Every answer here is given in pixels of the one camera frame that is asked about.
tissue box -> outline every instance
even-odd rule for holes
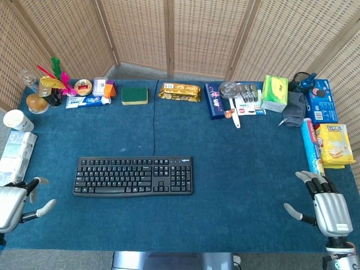
[[[287,105],[287,78],[266,75],[261,108],[282,113]]]
[[[11,131],[0,160],[0,186],[24,180],[37,136]]]
[[[315,80],[315,87],[305,95],[305,104],[306,115],[313,124],[338,122],[328,80]]]
[[[205,97],[211,120],[224,118],[224,108],[217,83],[205,83]]]

green sponge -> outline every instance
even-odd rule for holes
[[[147,104],[147,88],[125,87],[121,89],[121,101],[124,105]]]

white cup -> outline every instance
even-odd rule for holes
[[[34,129],[34,124],[20,110],[8,111],[3,118],[4,125],[17,131],[30,132]]]

gray cloth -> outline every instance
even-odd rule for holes
[[[283,123],[288,127],[300,127],[305,116],[305,98],[303,93],[288,92],[287,106],[282,112]]]

black keyboard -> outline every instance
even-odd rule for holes
[[[83,197],[190,195],[192,157],[79,157],[73,193]]]

